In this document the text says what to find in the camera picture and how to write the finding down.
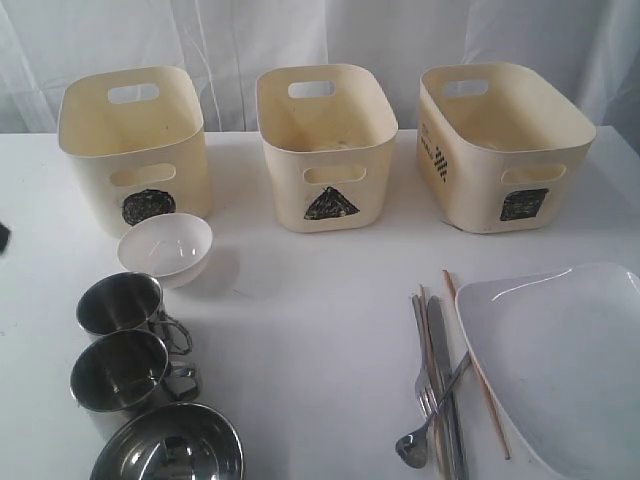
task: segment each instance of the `stainless steel cup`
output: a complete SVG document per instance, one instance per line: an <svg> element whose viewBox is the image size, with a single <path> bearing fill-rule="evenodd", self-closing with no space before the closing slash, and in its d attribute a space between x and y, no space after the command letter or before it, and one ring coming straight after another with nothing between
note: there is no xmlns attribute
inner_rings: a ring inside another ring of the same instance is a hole
<svg viewBox="0 0 640 480"><path fill-rule="evenodd" d="M175 393L167 383L171 378L187 379L191 386ZM162 340L146 330L121 330L100 338L80 354L71 372L71 394L105 439L141 413L193 400L199 393L196 368L170 361Z"/></svg>
<svg viewBox="0 0 640 480"><path fill-rule="evenodd" d="M189 331L165 311L160 283L146 273L103 278L82 295L76 318L93 339L118 330L146 328L165 342L172 355L186 355L193 348ZM176 342L172 330L181 341Z"/></svg>

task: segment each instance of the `white table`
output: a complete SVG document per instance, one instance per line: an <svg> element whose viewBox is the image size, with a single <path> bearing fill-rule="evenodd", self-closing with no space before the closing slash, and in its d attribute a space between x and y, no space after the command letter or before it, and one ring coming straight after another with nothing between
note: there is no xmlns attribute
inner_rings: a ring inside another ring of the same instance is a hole
<svg viewBox="0 0 640 480"><path fill-rule="evenodd" d="M413 396L419 345L409 296L445 299L454 361L464 344L441 269L464 282L590 261L640 272L640 159L600 128L551 226L478 236L439 221L420 178L415 132L399 134L381 218L301 235L275 220L256 133L207 134L216 235L208 269L167 291L191 329L200 398L237 427L248 479L422 479L395 440L422 422ZM103 446L69 394L88 339L83 291L119 271L116 240L93 219L54 135L0 136L0 465L3 478L87 478ZM506 462L474 374L458 389L472 479L553 478L513 429Z"/></svg>

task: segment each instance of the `mug handle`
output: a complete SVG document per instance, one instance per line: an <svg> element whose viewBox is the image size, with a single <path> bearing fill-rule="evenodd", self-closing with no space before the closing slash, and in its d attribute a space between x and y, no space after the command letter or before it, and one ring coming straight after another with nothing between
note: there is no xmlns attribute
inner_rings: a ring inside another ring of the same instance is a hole
<svg viewBox="0 0 640 480"><path fill-rule="evenodd" d="M153 322L150 322L150 325L152 327L153 333L162 338L162 340L164 340L164 342L167 344L167 350L169 350L169 354L186 355L188 353L191 353L191 351L193 350L193 340L191 339L189 330L187 330L186 327L182 325L182 323L173 318L167 312L162 311L160 313L160 320L154 320ZM162 326L163 335L160 335L158 332L156 332L156 327L159 326ZM167 327L175 328L176 330L178 330L180 335L184 337L185 343L187 344L186 348L180 348L176 345L176 342L173 341L173 338L171 337L171 334L169 332L169 328Z"/></svg>
<svg viewBox="0 0 640 480"><path fill-rule="evenodd" d="M190 401L194 400L200 395L200 379L198 378L198 369L193 363L171 361L171 371L167 375L167 378L188 378L193 382L191 388L186 389L183 392L175 393L171 387L167 386L169 393L173 396L173 401Z"/></svg>

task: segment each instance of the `black triangle symbol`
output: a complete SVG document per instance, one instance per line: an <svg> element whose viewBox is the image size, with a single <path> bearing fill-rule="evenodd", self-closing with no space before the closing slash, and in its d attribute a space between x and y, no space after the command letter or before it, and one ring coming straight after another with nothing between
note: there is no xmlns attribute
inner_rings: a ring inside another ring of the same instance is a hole
<svg viewBox="0 0 640 480"><path fill-rule="evenodd" d="M354 215L360 210L345 198L338 190L327 187L316 198L304 214L305 220L324 220Z"/></svg>

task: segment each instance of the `checkered pattern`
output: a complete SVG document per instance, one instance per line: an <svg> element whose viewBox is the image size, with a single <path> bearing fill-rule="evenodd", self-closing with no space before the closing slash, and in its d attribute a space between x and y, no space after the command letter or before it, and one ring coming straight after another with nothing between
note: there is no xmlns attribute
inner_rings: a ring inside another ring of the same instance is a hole
<svg viewBox="0 0 640 480"><path fill-rule="evenodd" d="M444 158L444 155L442 154L442 151L440 150L440 147L436 146L436 158L433 161L433 165L436 167L436 170L438 170L438 173L440 174L440 178L442 179L443 182L447 182L447 160Z"/></svg>

